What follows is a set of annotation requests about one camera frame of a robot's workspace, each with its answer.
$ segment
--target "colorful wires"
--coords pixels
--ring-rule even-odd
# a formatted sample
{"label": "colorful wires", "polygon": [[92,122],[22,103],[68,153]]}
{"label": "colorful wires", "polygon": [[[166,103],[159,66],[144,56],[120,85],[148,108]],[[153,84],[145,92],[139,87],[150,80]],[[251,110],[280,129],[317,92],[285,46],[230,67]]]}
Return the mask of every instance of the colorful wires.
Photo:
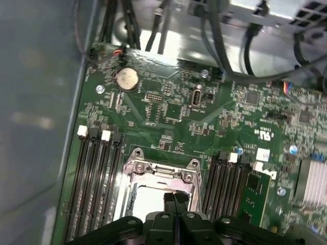
{"label": "colorful wires", "polygon": [[122,54],[123,52],[124,52],[124,50],[119,49],[119,50],[115,50],[112,54],[113,54],[114,56],[118,56],[118,55]]}
{"label": "colorful wires", "polygon": [[288,94],[292,86],[293,86],[292,83],[284,81],[284,86],[283,86],[284,94]]}
{"label": "colorful wires", "polygon": [[298,98],[292,96],[290,94],[290,88],[293,86],[293,83],[290,83],[290,82],[287,82],[287,81],[284,81],[283,83],[283,91],[284,91],[284,94],[293,102],[297,103],[297,104],[301,104],[303,106],[321,106],[323,105],[324,103],[323,102],[316,102],[316,103],[306,103],[306,102],[302,102],[300,101]]}

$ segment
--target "wire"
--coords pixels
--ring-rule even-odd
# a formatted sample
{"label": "wire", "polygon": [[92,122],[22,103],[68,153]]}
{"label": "wire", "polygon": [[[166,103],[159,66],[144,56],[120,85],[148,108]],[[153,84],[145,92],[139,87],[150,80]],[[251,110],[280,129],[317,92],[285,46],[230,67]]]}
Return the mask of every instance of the wire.
{"label": "wire", "polygon": [[130,0],[122,0],[124,20],[126,24],[128,43],[131,48],[141,49],[139,27],[135,18],[134,8]]}
{"label": "wire", "polygon": [[156,10],[155,10],[154,20],[153,20],[153,25],[152,25],[152,30],[151,30],[151,36],[150,36],[147,46],[145,48],[145,51],[147,51],[147,52],[151,51],[154,39],[159,31],[159,25],[161,23],[162,14],[163,14],[164,9],[165,9],[166,5],[168,4],[168,2],[170,2],[170,0],[163,0],[161,2],[161,4],[159,5],[159,7],[156,8]]}
{"label": "wire", "polygon": [[[264,17],[269,13],[267,2],[263,0],[258,6],[253,15]],[[254,75],[250,62],[250,47],[252,40],[257,36],[262,29],[263,25],[251,23],[245,32],[245,45],[244,45],[244,65],[249,75]]]}
{"label": "wire", "polygon": [[[300,65],[305,65],[305,64],[309,63],[309,61],[307,60],[304,53],[302,52],[302,48],[301,48],[302,40],[303,40],[303,34],[295,34],[294,35],[293,50],[294,50],[294,56],[295,56],[297,62]],[[316,67],[311,67],[309,71],[316,77],[318,90],[322,91],[323,93],[327,93],[326,85],[324,82],[324,76],[322,75],[322,73]]]}
{"label": "wire", "polygon": [[165,46],[167,42],[167,35],[169,31],[169,26],[171,22],[171,10],[169,8],[170,1],[168,3],[168,8],[166,11],[166,16],[162,24],[162,31],[161,31],[161,36],[160,36],[160,41],[159,41],[159,46],[158,46],[158,54],[163,55],[165,51]]}
{"label": "wire", "polygon": [[251,64],[250,64],[250,47],[251,47],[253,38],[254,38],[254,35],[247,35],[246,39],[245,39],[245,45],[244,45],[244,65],[245,65],[245,69],[249,75],[254,75],[254,72],[253,72]]}
{"label": "wire", "polygon": [[139,36],[140,36],[139,25],[136,20],[133,4],[132,4],[131,0],[126,0],[126,2],[127,2],[127,7],[129,10],[129,15],[130,15],[130,19],[131,19],[131,23],[132,23],[132,27],[133,27],[134,42],[135,42],[136,48],[138,50],[141,50],[141,42],[139,41]]}
{"label": "wire", "polygon": [[87,52],[84,51],[80,33],[79,33],[79,21],[78,21],[78,16],[79,16],[79,10],[80,10],[80,4],[81,0],[75,0],[75,6],[74,6],[74,37],[75,37],[75,42],[77,45],[77,48],[79,52],[82,54],[85,60],[87,60],[88,63],[90,63],[93,67],[97,68],[98,65],[107,62],[110,60],[114,55],[115,52],[112,54],[109,54],[108,56],[103,57],[100,60],[93,60]]}
{"label": "wire", "polygon": [[204,43],[204,46],[205,46],[206,50],[209,52],[210,56],[215,60],[218,67],[223,69],[224,68],[223,64],[221,63],[221,61],[218,58],[218,56],[217,56],[216,52],[214,51],[214,49],[211,47],[211,44],[210,44],[210,42],[208,40],[208,36],[207,36],[207,34],[205,32],[206,11],[205,11],[203,6],[200,9],[200,11],[202,11],[202,14],[201,14],[201,38],[202,38],[202,41]]}
{"label": "wire", "polygon": [[117,0],[108,0],[108,2],[111,3],[110,6],[110,15],[107,21],[107,30],[106,30],[106,42],[111,43],[111,36],[113,32],[113,24],[116,17],[117,12]]}
{"label": "wire", "polygon": [[230,79],[234,80],[235,82],[243,83],[243,84],[249,84],[249,83],[258,84],[258,83],[265,83],[265,82],[271,81],[271,80],[280,80],[280,79],[298,74],[300,72],[303,72],[305,70],[308,70],[311,67],[313,67],[314,65],[327,60],[327,55],[323,55],[320,58],[301,66],[299,69],[290,70],[290,71],[282,72],[282,73],[279,73],[276,75],[259,77],[259,78],[255,77],[255,76],[239,73],[239,72],[234,72],[230,66],[230,63],[229,63],[229,60],[228,60],[228,57],[226,54],[226,49],[224,46],[224,40],[222,37],[222,32],[221,32],[221,27],[220,27],[218,1],[210,0],[209,1],[209,9],[211,9],[211,11],[209,12],[209,22],[210,22],[212,33],[213,33],[213,39],[214,39],[214,45],[215,45],[216,52],[218,54],[218,57],[219,57],[221,63],[223,64],[226,74],[229,76]]}
{"label": "wire", "polygon": [[135,43],[134,43],[134,38],[133,38],[133,31],[131,28],[131,22],[128,14],[128,7],[126,0],[122,1],[122,6],[123,6],[123,12],[124,12],[124,20],[125,20],[125,26],[127,30],[127,37],[128,37],[128,44],[131,48],[135,48]]}
{"label": "wire", "polygon": [[289,83],[287,81],[283,82],[283,92],[284,94],[293,102],[297,103],[297,104],[301,104],[304,106],[321,106],[324,103],[323,102],[315,102],[315,103],[306,103],[306,102],[302,102],[299,99],[297,99],[296,97],[290,95],[290,88],[293,86],[292,83]]}

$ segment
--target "black cable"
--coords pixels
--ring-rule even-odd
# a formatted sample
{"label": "black cable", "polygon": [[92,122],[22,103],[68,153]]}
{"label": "black cable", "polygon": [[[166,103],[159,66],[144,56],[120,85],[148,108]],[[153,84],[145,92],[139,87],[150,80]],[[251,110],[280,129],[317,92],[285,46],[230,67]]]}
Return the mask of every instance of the black cable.
{"label": "black cable", "polygon": [[235,82],[243,83],[243,84],[249,84],[249,83],[257,84],[257,83],[265,83],[267,81],[272,81],[272,80],[279,80],[279,79],[289,77],[291,75],[298,74],[305,70],[308,70],[311,67],[313,67],[314,65],[327,60],[327,55],[323,55],[320,58],[318,58],[308,64],[305,64],[296,70],[290,70],[290,71],[282,72],[282,73],[279,73],[276,75],[259,77],[259,78],[255,77],[255,76],[239,73],[239,72],[234,72],[230,66],[230,63],[229,63],[229,60],[228,60],[228,57],[226,54],[226,49],[224,46],[224,40],[222,37],[222,32],[221,32],[221,27],[220,27],[218,2],[216,0],[209,1],[209,9],[211,9],[211,11],[209,12],[209,22],[210,22],[210,25],[212,28],[216,52],[218,54],[218,57],[219,57],[221,63],[223,64],[226,74],[229,76],[230,79],[234,80]]}
{"label": "black cable", "polygon": [[206,32],[205,32],[206,11],[203,6],[202,6],[202,9],[200,9],[200,11],[202,11],[202,13],[201,13],[201,38],[202,38],[202,41],[204,43],[205,48],[209,52],[210,56],[215,60],[218,67],[223,69],[224,68],[223,64],[221,63],[221,61],[218,58],[214,49],[211,47],[211,44],[208,40],[208,36],[206,35]]}
{"label": "black cable", "polygon": [[[253,13],[256,16],[264,17],[269,13],[269,7],[267,5],[267,2],[263,0],[258,6],[255,12]],[[244,45],[244,64],[245,69],[249,75],[254,75],[254,72],[251,67],[250,62],[250,47],[252,40],[255,36],[257,36],[262,29],[262,25],[251,23],[249,27],[246,30],[245,33],[245,45]]]}
{"label": "black cable", "polygon": [[117,12],[117,0],[108,0],[110,2],[110,14],[107,20],[106,39],[105,41],[111,43],[111,37],[113,32],[114,21]]}
{"label": "black cable", "polygon": [[245,40],[245,45],[244,45],[244,65],[245,65],[245,69],[249,75],[254,75],[252,67],[251,67],[251,62],[250,62],[250,47],[251,47],[253,38],[254,38],[254,35],[247,36],[246,40]]}
{"label": "black cable", "polygon": [[[301,48],[301,41],[303,40],[303,35],[302,34],[295,34],[294,35],[294,56],[297,60],[297,62],[300,65],[305,65],[309,63],[307,58],[305,57],[304,53],[302,52]],[[325,82],[324,82],[324,77],[322,73],[316,68],[316,67],[311,67],[309,70],[317,80],[317,87],[319,91],[322,91],[323,93],[327,93]]]}
{"label": "black cable", "polygon": [[141,50],[141,42],[139,41],[139,36],[140,36],[139,25],[136,20],[133,4],[132,4],[131,0],[126,0],[126,2],[127,2],[127,8],[128,8],[128,12],[129,12],[130,21],[132,24],[134,42],[135,42],[136,48],[138,50]]}
{"label": "black cable", "polygon": [[106,29],[107,29],[107,25],[108,25],[107,19],[108,19],[109,14],[110,14],[110,3],[111,3],[111,1],[108,1],[107,5],[106,5],[106,12],[105,12],[104,17],[103,17],[103,25],[101,27],[101,31],[100,31],[100,34],[99,34],[99,41],[100,42],[104,42],[104,39],[105,39]]}
{"label": "black cable", "polygon": [[123,12],[124,12],[124,20],[125,20],[125,26],[127,30],[127,37],[128,37],[128,44],[131,48],[135,48],[135,43],[134,43],[134,38],[133,38],[133,31],[131,28],[131,21],[129,18],[129,13],[128,13],[128,6],[126,0],[122,0],[122,7],[123,7]]}
{"label": "black cable", "polygon": [[161,4],[159,5],[159,7],[156,8],[156,10],[155,10],[155,15],[154,15],[154,20],[153,20],[153,25],[152,25],[152,30],[151,30],[151,36],[150,36],[147,46],[145,48],[145,51],[147,51],[147,52],[151,51],[153,42],[159,31],[162,14],[163,14],[164,9],[165,9],[166,5],[168,4],[168,2],[170,2],[170,0],[163,0],[161,2]]}
{"label": "black cable", "polygon": [[108,60],[110,60],[113,56],[113,54],[110,54],[98,61],[93,60],[87,52],[84,51],[83,44],[81,41],[80,33],[79,33],[79,21],[78,21],[78,16],[79,16],[79,10],[80,10],[80,4],[81,0],[75,0],[75,6],[74,6],[74,37],[75,37],[75,42],[77,45],[77,48],[79,52],[82,54],[85,60],[87,60],[88,63],[90,63],[93,67],[98,67],[99,64],[102,64]]}

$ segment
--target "screw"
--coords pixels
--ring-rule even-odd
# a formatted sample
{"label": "screw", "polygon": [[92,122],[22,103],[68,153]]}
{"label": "screw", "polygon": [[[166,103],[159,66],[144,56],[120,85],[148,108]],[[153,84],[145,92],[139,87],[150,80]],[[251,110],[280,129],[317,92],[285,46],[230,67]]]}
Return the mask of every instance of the screw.
{"label": "screw", "polygon": [[195,89],[199,89],[199,90],[201,90],[201,89],[202,89],[202,85],[201,85],[201,84],[197,84],[197,85],[195,85]]}
{"label": "screw", "polygon": [[209,76],[209,71],[206,70],[206,69],[203,69],[201,72],[200,72],[200,76],[202,78],[207,78]]}
{"label": "screw", "polygon": [[191,182],[193,180],[193,175],[190,173],[187,173],[187,174],[185,174],[184,178],[185,178],[185,181]]}
{"label": "screw", "polygon": [[102,93],[104,92],[104,86],[103,86],[103,85],[98,85],[98,86],[96,87],[96,92],[97,92],[98,94],[102,94]]}
{"label": "screw", "polygon": [[231,223],[231,220],[228,219],[228,218],[222,218],[222,219],[221,219],[221,222],[222,222],[222,223],[225,223],[225,224],[230,224],[230,223]]}
{"label": "screw", "polygon": [[136,172],[138,172],[138,173],[143,173],[143,172],[145,171],[144,164],[142,164],[142,163],[138,163],[138,164],[135,166],[135,170],[136,170]]}
{"label": "screw", "polygon": [[286,190],[285,190],[285,188],[282,188],[282,187],[278,188],[278,190],[277,190],[277,195],[280,196],[280,197],[285,196],[285,195],[286,195]]}
{"label": "screw", "polygon": [[195,218],[195,214],[194,213],[187,213],[186,217],[187,218]]}
{"label": "screw", "polygon": [[131,219],[131,220],[127,221],[127,224],[134,225],[134,224],[136,224],[136,221]]}

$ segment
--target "blue capacitor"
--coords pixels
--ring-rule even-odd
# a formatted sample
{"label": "blue capacitor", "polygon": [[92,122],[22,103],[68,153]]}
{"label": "blue capacitor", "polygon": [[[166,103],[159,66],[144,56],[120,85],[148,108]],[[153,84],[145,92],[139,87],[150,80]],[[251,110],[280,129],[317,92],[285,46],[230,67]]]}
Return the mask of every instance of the blue capacitor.
{"label": "blue capacitor", "polygon": [[239,156],[243,155],[244,153],[243,148],[238,146],[234,146],[233,151]]}
{"label": "blue capacitor", "polygon": [[292,155],[296,155],[297,154],[297,151],[298,151],[298,149],[297,149],[297,146],[296,145],[291,145],[290,146],[290,153],[292,154]]}

